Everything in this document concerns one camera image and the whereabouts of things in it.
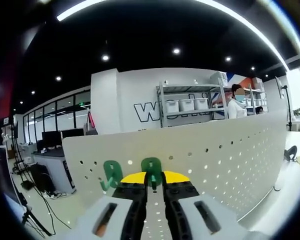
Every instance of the floor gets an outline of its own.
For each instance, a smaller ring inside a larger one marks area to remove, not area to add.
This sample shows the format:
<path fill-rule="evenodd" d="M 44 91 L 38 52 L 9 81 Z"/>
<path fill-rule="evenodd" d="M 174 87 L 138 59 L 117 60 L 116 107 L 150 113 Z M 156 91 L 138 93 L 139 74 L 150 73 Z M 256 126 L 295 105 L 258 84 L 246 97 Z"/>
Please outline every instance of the floor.
<path fill-rule="evenodd" d="M 293 145 L 298 146 L 298 155 L 300 155 L 300 133 L 288 135 L 286 148 Z M 285 222 L 292 213 L 298 200 L 300 199 L 300 165 L 296 162 L 290 162 L 286 168 L 286 176 L 283 187 L 280 191 L 272 190 L 270 194 L 246 217 L 239 221 L 239 224 L 250 231 L 260 231 L 264 234 L 272 236 Z M 13 180 L 18 190 L 23 193 L 28 205 L 32 207 L 33 214 L 38 220 L 53 233 L 51 216 L 47 210 L 45 202 L 36 193 L 34 189 L 29 191 L 21 187 L 21 178 L 19 175 L 12 175 Z M 67 224 L 69 227 L 76 226 L 77 218 L 85 214 L 85 208 L 81 203 L 81 198 L 78 193 L 74 193 L 67 197 L 47 200 L 54 210 L 55 214 Z M 56 238 L 59 239 L 69 229 L 65 227 L 54 217 L 54 229 Z M 36 239 L 41 239 L 32 228 L 28 228 Z"/>

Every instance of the face mask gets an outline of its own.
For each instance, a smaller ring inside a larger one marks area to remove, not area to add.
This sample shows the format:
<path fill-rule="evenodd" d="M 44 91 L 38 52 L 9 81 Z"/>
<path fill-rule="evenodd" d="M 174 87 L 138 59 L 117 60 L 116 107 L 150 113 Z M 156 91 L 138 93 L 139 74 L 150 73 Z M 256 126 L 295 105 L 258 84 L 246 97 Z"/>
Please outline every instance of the face mask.
<path fill-rule="evenodd" d="M 243 102 L 245 99 L 245 95 L 235 95 L 235 100 L 238 102 Z"/>

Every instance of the led light strip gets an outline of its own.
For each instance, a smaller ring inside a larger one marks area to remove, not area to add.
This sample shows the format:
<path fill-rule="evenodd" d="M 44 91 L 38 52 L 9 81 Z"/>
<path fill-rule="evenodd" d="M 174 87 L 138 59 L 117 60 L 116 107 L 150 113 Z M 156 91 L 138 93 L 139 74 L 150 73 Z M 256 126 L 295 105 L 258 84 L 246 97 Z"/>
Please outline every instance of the led light strip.
<path fill-rule="evenodd" d="M 60 15 L 58 15 L 56 18 L 59 21 L 62 21 L 64 19 L 66 19 L 67 17 L 69 17 L 70 15 L 85 9 L 91 5 L 97 4 L 97 3 L 101 3 L 104 2 L 105 0 L 85 0 L 71 8 L 69 8 L 68 10 L 66 10 L 65 12 L 61 13 Z M 240 21 L 241 23 L 243 23 L 244 25 L 246 25 L 251 31 L 253 31 L 259 38 L 261 38 L 261 40 L 273 51 L 273 53 L 277 56 L 277 58 L 280 60 L 280 62 L 283 64 L 284 68 L 286 71 L 289 71 L 289 67 L 286 64 L 285 60 L 283 59 L 283 57 L 280 55 L 280 53 L 278 52 L 278 50 L 276 49 L 276 47 L 269 41 L 269 39 L 261 32 L 259 31 L 259 29 L 257 29 L 254 25 L 252 25 L 249 21 L 247 21 L 244 17 L 242 17 L 241 15 L 239 15 L 238 13 L 236 13 L 235 11 L 231 10 L 230 8 L 215 2 L 213 0 L 194 0 L 206 5 L 209 5 L 213 8 L 216 8 L 228 15 L 230 15 L 231 17 L 237 19 L 238 21 Z"/>

